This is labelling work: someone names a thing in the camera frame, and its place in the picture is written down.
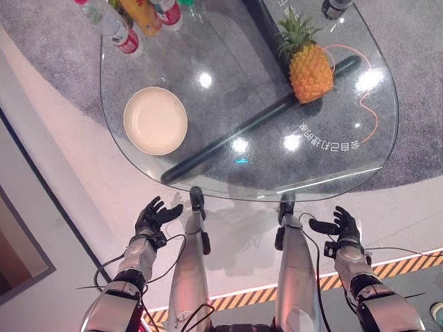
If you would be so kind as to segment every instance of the yellow black striped tape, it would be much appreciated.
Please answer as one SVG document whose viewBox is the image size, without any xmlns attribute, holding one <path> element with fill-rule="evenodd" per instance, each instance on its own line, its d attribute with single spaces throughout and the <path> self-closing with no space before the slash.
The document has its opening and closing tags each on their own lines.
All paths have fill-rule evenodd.
<svg viewBox="0 0 443 332">
<path fill-rule="evenodd" d="M 433 266 L 439 266 L 443 264 L 443 256 L 439 256 L 443 253 L 443 250 L 429 254 L 431 256 L 418 256 L 408 259 L 402 259 L 394 261 L 392 263 L 381 264 L 373 267 L 375 274 L 380 279 L 392 278 L 397 275 L 403 275 L 409 272 L 415 272 L 430 268 Z M 320 278 L 320 287 L 322 291 L 328 291 L 332 288 L 341 287 L 341 281 L 337 274 L 330 275 L 328 277 Z M 249 291 L 245 293 L 238 293 L 235 295 L 229 295 L 225 297 L 216 297 L 209 300 L 209 304 L 215 308 L 216 311 L 239 308 L 242 306 L 250 306 L 252 304 L 275 301 L 277 297 L 277 287 L 268 287 Z M 161 330 L 165 330 L 163 322 L 168 318 L 168 310 L 150 311 L 152 319 L 155 321 L 157 327 Z M 152 326 L 150 319 L 144 313 L 143 319 L 149 326 Z"/>
</svg>

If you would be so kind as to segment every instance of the pineapple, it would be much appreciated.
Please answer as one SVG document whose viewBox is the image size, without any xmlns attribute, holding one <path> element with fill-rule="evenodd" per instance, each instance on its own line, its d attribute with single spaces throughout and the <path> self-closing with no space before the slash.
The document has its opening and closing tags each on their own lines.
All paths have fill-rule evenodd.
<svg viewBox="0 0 443 332">
<path fill-rule="evenodd" d="M 334 86 L 325 51 L 312 39 L 320 29 L 309 27 L 309 21 L 300 15 L 296 17 L 290 10 L 289 16 L 278 22 L 284 28 L 278 52 L 291 58 L 289 78 L 301 104 L 313 102 Z"/>
</svg>

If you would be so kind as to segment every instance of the robot leg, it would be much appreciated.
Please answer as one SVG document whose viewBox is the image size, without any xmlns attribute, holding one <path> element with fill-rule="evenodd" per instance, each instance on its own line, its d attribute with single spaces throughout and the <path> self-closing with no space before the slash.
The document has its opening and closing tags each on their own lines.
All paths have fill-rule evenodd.
<svg viewBox="0 0 443 332">
<path fill-rule="evenodd" d="M 201 190 L 191 189 L 192 215 L 186 222 L 186 246 L 183 249 L 174 271 L 169 300 L 169 314 L 166 329 L 180 332 L 189 317 L 201 304 L 208 303 L 208 283 L 206 281 L 203 255 L 210 252 L 208 234 L 204 232 L 204 201 Z M 208 314 L 203 307 L 189 323 L 188 328 Z M 210 318 L 199 323 L 193 331 L 208 332 Z"/>
<path fill-rule="evenodd" d="M 275 248 L 283 251 L 275 302 L 275 327 L 284 332 L 320 331 L 316 276 L 301 222 L 293 203 L 280 203 Z"/>
</svg>

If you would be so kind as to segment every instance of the glass tabletop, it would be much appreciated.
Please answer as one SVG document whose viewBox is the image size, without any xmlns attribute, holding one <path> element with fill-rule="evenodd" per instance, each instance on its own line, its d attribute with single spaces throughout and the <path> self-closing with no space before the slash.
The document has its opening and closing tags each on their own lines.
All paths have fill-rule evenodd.
<svg viewBox="0 0 443 332">
<path fill-rule="evenodd" d="M 322 28 L 318 45 L 334 69 L 334 89 L 300 105 L 275 24 L 293 11 Z M 278 201 L 284 192 L 313 201 L 358 187 L 383 167 L 397 135 L 397 94 L 381 52 L 358 10 L 337 21 L 303 0 L 196 0 L 183 26 L 139 37 L 130 57 L 103 41 L 102 108 L 127 159 L 150 178 L 230 199 Z M 123 112 L 138 90 L 175 94 L 188 116 L 180 147 L 164 156 L 137 149 Z"/>
</svg>

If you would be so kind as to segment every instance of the white plate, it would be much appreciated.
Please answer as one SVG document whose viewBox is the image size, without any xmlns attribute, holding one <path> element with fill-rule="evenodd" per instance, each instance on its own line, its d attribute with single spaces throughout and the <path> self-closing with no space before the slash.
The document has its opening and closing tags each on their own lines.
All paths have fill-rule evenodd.
<svg viewBox="0 0 443 332">
<path fill-rule="evenodd" d="M 127 137 L 146 154 L 173 152 L 185 138 L 188 117 L 172 92 L 150 86 L 137 91 L 126 104 L 123 124 Z"/>
</svg>

